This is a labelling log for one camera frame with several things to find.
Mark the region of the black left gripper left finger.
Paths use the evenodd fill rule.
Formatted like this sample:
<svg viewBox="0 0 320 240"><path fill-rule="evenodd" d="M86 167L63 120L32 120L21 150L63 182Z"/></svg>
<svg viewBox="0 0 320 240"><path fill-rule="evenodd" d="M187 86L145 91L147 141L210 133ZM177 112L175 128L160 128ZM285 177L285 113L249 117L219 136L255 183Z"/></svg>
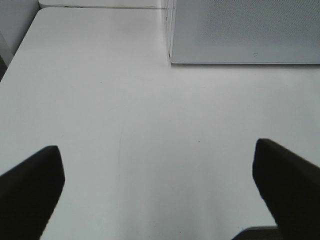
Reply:
<svg viewBox="0 0 320 240"><path fill-rule="evenodd" d="M0 238L39 240L65 185L60 150L42 148L0 176Z"/></svg>

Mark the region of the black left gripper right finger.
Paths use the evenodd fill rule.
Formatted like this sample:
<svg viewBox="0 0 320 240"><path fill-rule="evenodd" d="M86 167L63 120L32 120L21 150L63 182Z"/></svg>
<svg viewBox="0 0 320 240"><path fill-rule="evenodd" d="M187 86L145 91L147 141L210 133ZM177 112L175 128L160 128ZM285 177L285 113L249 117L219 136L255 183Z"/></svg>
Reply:
<svg viewBox="0 0 320 240"><path fill-rule="evenodd" d="M285 240L320 238L320 168L282 145L260 138L252 177Z"/></svg>

